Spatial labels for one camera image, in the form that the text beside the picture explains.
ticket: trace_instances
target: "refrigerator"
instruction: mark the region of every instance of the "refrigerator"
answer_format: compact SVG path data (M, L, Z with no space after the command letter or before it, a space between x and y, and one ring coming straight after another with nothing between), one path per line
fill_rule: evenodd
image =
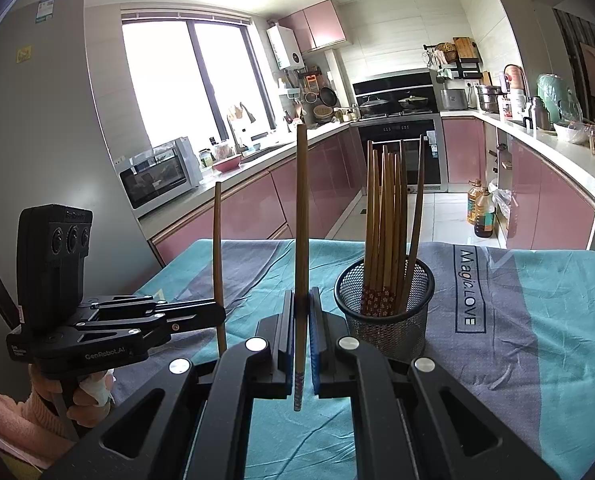
M0 277L15 301L20 212L59 203L93 211L84 294L130 293L160 266L104 140L88 76L84 0L55 0L43 20L38 7L13 10L0 23ZM0 317L0 391L21 399L26 368L8 358L7 332Z

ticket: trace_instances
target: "white countertop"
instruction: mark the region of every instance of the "white countertop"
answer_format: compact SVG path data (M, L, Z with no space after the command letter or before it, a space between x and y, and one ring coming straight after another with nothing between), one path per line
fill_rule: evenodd
M527 130L518 124L500 121L497 114L487 114L478 110L440 112L440 115L443 118L475 117L504 130L567 173L595 197L595 156L587 144L564 142L557 136L544 133L543 130L534 133L533 130Z
M311 146L316 142L320 142L327 137L344 131L349 126L351 126L351 123L329 123L319 126L314 130L308 130L308 145ZM183 216L194 211L206 202L213 200L213 197L215 196L216 181L222 181L223 193L247 178L273 166L273 164L277 164L281 160L289 158L291 155L295 155L296 151L297 143L294 141L275 152L260 156L260 158L251 162L246 162L236 170L229 171L228 173L219 173L214 170L204 173L204 180L199 187L178 196L139 219L139 224L142 227L144 236L148 240L153 238L157 233L174 224Z

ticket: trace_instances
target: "cutting board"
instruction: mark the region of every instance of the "cutting board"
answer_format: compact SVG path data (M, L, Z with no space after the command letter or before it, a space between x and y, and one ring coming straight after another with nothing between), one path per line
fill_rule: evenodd
M477 57L471 38L453 38L453 43L455 43L457 55L460 59L473 59Z

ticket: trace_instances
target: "chopstick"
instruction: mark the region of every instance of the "chopstick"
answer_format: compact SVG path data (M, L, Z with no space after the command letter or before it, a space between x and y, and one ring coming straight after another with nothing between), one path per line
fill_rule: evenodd
M402 175L400 174L400 154L395 153L393 157L393 175L395 181L393 183L393 190L395 192L395 201L393 203L393 257L391 264L391 295L393 297L393 304L391 309L397 309L397 277L400 273L400 223L402 221Z
M297 192L295 219L295 396L293 409L302 409L308 322L308 137L306 125L297 126Z
M367 316L375 314L374 307L377 300L377 261L379 256L379 224L380 224L380 208L379 208L379 153L373 150L373 203L370 205L373 208L373 233L371 235L372 242L372 257L370 269L369 282L369 298L367 306Z
M373 187L373 141L369 140L367 148L369 162L369 180L367 182L367 238L364 250L364 286L362 290L362 314L366 315L367 302L369 300L369 285L371 278L371 267L373 260L373 196L375 187Z
M411 286L413 286L413 276L415 275L415 261L417 260L418 247L420 245L421 214L424 203L424 135L420 136L420 160L418 162L418 189L415 197L415 216L413 217L413 233L411 234L411 249L409 251L408 263L406 268L406 277L404 278L404 290L402 303L400 304L400 313L406 312L409 298L411 296Z
M404 276L406 272L406 245L408 239L408 212L409 212L409 186L406 174L406 152L404 141L400 141L400 185L402 187L402 199L400 200L400 264L397 269L397 288L395 289L395 310L401 307L402 294L404 292Z
M395 207L395 190L393 187L393 159L392 153L386 153L385 150L385 165L383 167L384 173L384 187L382 189L382 196L384 200L384 217L385 217L385 232L384 232L384 277L382 286L382 301L380 314L388 316L391 310L391 273L393 269L393 216Z
M387 163L388 155L386 147L382 151L382 190L379 200L379 232L377 244L377 276L375 279L375 310L378 316L381 312L383 283L384 283L384 267L386 254L386 173L388 169Z
M222 183L215 183L213 205L213 295L218 305L224 306L224 281L222 277ZM217 350L220 357L226 352L226 327L217 327Z

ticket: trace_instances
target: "window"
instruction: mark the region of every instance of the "window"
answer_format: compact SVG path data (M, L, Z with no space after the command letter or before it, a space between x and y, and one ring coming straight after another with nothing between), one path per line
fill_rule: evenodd
M244 26L160 20L125 23L122 30L153 146L188 137L199 153L211 146L211 137L219 142L233 133L251 146L275 128Z

